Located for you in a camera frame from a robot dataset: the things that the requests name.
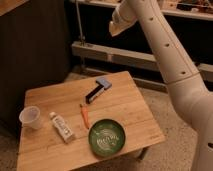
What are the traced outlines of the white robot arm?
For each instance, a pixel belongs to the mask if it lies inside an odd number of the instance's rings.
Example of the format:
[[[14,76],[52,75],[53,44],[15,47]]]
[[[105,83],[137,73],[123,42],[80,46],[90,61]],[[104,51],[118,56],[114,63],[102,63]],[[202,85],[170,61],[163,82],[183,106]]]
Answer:
[[[109,32],[139,23],[157,61],[176,113],[197,132],[192,171],[213,171],[213,92],[165,19],[157,0],[122,0]]]

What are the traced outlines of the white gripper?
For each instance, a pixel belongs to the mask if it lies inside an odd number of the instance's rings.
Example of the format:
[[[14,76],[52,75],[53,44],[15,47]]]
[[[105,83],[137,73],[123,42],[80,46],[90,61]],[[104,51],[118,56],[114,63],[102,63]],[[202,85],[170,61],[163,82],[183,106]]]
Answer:
[[[116,6],[112,13],[112,20],[109,22],[109,32],[112,37],[119,35],[121,32],[132,27],[136,23],[136,16],[128,4],[123,0]]]

